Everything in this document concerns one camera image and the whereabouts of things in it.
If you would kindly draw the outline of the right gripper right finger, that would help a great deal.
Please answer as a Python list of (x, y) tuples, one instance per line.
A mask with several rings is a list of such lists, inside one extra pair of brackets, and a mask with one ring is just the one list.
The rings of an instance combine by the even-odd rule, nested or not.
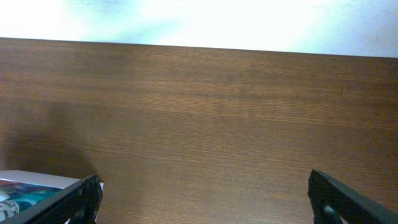
[(397, 223), (395, 212), (319, 170), (311, 171), (307, 194), (314, 224)]

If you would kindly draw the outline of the teal mouthwash bottle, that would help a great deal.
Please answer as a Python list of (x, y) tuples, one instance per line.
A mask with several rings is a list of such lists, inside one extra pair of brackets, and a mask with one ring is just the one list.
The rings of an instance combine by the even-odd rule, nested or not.
[(37, 191), (9, 197), (1, 201), (1, 221), (8, 219), (24, 210), (33, 207), (37, 203), (55, 195), (52, 191)]

